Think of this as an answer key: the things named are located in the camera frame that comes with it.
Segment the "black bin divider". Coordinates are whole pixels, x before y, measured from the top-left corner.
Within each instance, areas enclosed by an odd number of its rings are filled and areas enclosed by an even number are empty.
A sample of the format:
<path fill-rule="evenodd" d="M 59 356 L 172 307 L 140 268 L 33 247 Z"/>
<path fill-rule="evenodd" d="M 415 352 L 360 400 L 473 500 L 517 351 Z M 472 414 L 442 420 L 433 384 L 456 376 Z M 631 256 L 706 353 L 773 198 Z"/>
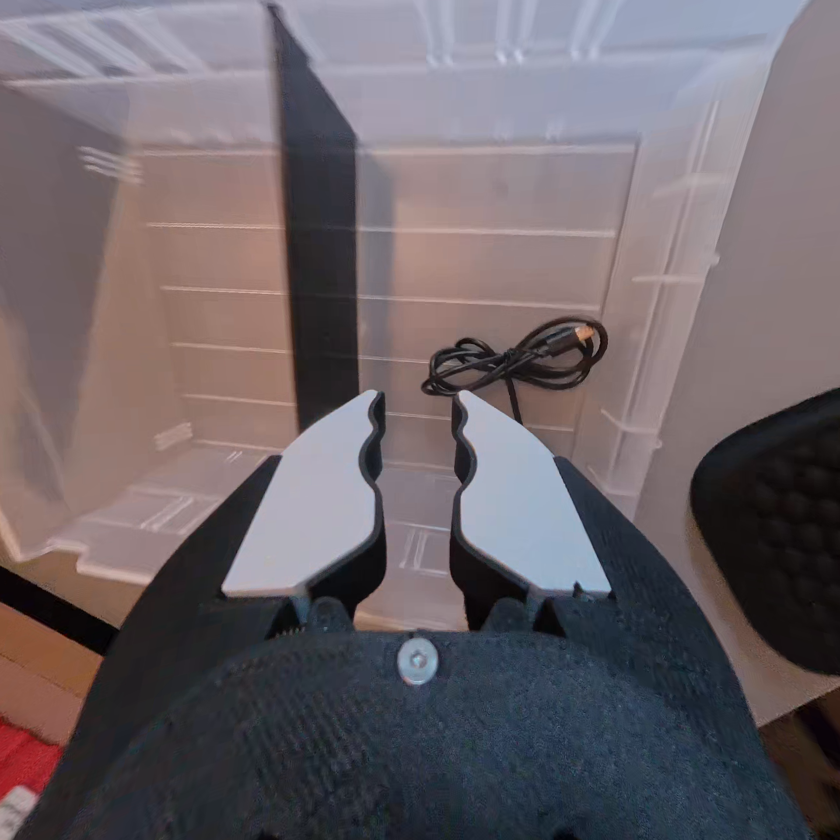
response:
<path fill-rule="evenodd" d="M 305 431 L 360 391 L 356 136 L 292 35 L 267 7 L 276 55 L 297 421 Z"/>

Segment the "red plastic crate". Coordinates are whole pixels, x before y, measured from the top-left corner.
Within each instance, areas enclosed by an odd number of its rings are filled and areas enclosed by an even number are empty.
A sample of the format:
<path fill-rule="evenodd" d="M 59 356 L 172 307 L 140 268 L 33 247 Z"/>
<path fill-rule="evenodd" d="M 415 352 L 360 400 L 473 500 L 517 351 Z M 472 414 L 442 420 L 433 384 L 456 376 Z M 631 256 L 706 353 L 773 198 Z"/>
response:
<path fill-rule="evenodd" d="M 63 748 L 1 720 L 1 838 L 12 839 L 35 809 Z"/>

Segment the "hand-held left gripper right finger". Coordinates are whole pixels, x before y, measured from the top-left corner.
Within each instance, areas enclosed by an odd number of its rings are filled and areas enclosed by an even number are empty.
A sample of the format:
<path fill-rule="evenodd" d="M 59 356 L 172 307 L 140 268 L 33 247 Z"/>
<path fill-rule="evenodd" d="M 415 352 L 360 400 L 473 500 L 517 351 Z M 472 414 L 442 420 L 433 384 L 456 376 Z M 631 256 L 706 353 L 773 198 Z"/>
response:
<path fill-rule="evenodd" d="M 503 599 L 542 610 L 551 597 L 608 597 L 613 588 L 554 456 L 476 394 L 452 404 L 455 493 L 450 575 L 468 623 Z"/>

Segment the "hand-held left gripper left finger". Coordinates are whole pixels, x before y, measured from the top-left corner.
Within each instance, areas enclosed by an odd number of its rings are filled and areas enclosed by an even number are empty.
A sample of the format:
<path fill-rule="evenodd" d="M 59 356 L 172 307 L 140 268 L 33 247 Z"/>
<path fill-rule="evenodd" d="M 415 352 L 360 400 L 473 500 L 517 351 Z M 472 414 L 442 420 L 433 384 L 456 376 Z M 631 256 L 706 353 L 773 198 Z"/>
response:
<path fill-rule="evenodd" d="M 221 585 L 228 600 L 340 602 L 350 620 L 386 572 L 385 394 L 367 390 L 280 457 Z"/>

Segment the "black wrist rest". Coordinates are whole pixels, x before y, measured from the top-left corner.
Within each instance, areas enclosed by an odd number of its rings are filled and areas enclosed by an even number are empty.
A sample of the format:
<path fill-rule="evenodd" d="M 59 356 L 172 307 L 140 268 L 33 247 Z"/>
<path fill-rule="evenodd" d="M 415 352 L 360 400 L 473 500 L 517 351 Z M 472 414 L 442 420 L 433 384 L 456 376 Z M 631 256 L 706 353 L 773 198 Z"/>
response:
<path fill-rule="evenodd" d="M 754 631 L 839 675 L 839 390 L 725 437 L 700 461 L 692 516 Z"/>

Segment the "clear plastic bin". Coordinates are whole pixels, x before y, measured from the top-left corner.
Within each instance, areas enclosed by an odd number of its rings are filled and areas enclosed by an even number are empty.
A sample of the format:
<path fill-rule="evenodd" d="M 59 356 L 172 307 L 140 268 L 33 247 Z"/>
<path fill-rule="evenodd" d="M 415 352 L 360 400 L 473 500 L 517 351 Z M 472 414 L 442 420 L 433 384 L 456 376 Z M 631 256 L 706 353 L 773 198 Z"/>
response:
<path fill-rule="evenodd" d="M 602 321 L 527 429 L 634 516 L 774 54 L 806 2 L 2 2 L 2 565 L 118 626 L 300 432 L 268 5 L 356 136 L 365 628 L 462 628 L 432 354 Z"/>

